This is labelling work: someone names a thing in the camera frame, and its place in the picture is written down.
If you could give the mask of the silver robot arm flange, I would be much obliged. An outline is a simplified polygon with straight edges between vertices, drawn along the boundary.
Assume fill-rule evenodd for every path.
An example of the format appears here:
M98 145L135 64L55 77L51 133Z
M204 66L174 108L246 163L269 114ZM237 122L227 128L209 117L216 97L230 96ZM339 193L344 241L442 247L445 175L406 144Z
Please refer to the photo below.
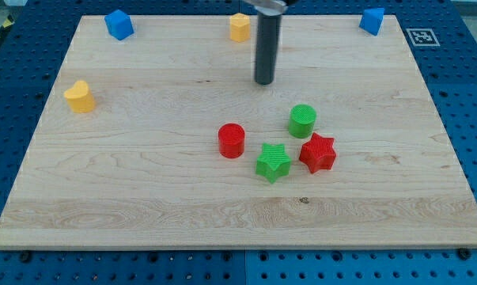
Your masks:
M287 11L288 5L281 0L244 0L252 5L256 11L267 16L282 15Z

